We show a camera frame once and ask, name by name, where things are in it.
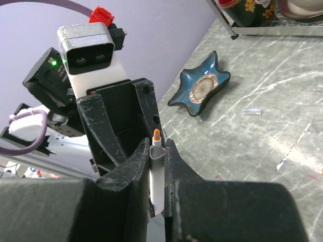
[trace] small plastic tube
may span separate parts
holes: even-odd
[[[243,115],[262,115],[262,110],[259,108],[246,108],[243,110]]]
[[[282,162],[281,162],[281,163],[279,163],[279,164],[276,166],[276,170],[278,171],[280,168],[282,168],[282,166],[285,164],[285,162],[286,162],[286,158],[284,158],[284,159],[282,160]]]

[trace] white marker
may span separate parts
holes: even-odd
[[[152,146],[149,148],[150,157],[150,200],[154,206],[155,216],[164,210],[165,203],[165,172],[164,154],[160,131],[153,132]]]

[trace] marble surface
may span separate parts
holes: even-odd
[[[231,40],[214,22],[184,68],[213,50],[231,80],[198,117],[159,103],[161,122],[183,159],[205,179],[281,183],[294,199],[311,241],[323,241],[323,39]],[[262,115],[243,115],[247,107]],[[286,163],[276,170],[284,158]]]

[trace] star-shaped dish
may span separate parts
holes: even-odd
[[[213,51],[198,67],[184,69],[180,74],[180,87],[167,105],[185,105],[192,117],[199,115],[211,97],[230,80],[230,72],[219,72],[217,66],[218,55]]]

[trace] decorated mug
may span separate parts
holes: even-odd
[[[219,0],[221,8],[240,27],[264,26],[273,18],[273,0]]]

